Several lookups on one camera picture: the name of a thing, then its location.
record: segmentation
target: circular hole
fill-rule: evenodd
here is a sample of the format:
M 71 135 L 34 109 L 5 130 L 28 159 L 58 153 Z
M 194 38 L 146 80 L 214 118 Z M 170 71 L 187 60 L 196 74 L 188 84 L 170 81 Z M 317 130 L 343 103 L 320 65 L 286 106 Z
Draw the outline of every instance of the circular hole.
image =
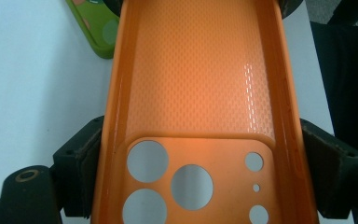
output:
M 260 171 L 263 168 L 263 158 L 255 152 L 249 153 L 245 158 L 245 164 L 253 172 Z
M 131 149 L 127 166 L 136 180 L 151 183 L 160 179 L 167 170 L 168 154 L 159 143 L 143 141 Z
M 267 224 L 269 222 L 269 212 L 261 205 L 255 205 L 252 207 L 249 218 L 252 224 Z
M 171 185 L 173 198 L 188 210 L 198 210 L 212 198 L 211 176 L 198 165 L 186 165 L 176 171 Z
M 152 189 L 138 189 L 124 203 L 123 220 L 126 224 L 163 224 L 167 206 Z
M 257 193 L 258 191 L 260 191 L 260 185 L 255 184 L 254 185 L 254 191 Z
M 36 178 L 39 175 L 38 170 L 27 170 L 16 176 L 17 182 L 26 182 Z

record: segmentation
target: green object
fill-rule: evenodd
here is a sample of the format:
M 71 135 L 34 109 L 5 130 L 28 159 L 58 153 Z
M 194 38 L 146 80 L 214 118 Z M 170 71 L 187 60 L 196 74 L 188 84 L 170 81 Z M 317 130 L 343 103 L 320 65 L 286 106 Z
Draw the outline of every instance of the green object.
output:
M 119 18 L 103 0 L 66 0 L 94 52 L 113 58 Z

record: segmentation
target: orange plastic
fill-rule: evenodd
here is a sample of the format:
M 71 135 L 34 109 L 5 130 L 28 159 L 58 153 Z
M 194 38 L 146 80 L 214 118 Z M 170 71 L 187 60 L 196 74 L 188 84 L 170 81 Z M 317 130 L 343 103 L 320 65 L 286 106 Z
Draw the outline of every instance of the orange plastic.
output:
M 277 1 L 125 0 L 114 58 L 92 223 L 122 223 L 137 189 L 163 198 L 166 223 L 250 223 L 255 204 L 268 223 L 318 222 Z M 169 156 L 152 183 L 127 167 L 144 140 Z M 249 152 L 263 158 L 258 173 L 246 169 Z M 197 211 L 171 193 L 187 164 L 213 180 Z

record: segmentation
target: diamond texture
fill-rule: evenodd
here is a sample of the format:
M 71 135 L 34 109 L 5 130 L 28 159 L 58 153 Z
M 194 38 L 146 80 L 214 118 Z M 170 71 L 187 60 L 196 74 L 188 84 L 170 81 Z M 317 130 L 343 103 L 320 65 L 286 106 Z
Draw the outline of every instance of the diamond texture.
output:
M 261 133 L 274 139 L 253 1 L 144 1 L 127 135 Z

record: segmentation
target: screw hole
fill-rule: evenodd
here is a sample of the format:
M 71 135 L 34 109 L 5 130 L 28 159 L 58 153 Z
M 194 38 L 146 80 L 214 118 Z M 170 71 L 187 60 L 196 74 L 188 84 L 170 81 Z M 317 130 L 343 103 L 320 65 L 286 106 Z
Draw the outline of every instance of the screw hole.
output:
M 258 191 L 260 191 L 260 185 L 255 184 L 255 185 L 254 185 L 254 192 L 257 193 Z
M 26 181 L 35 179 L 38 175 L 39 175 L 38 170 L 27 170 L 27 171 L 24 171 L 21 174 L 17 175 L 16 181 L 19 183 L 26 182 Z

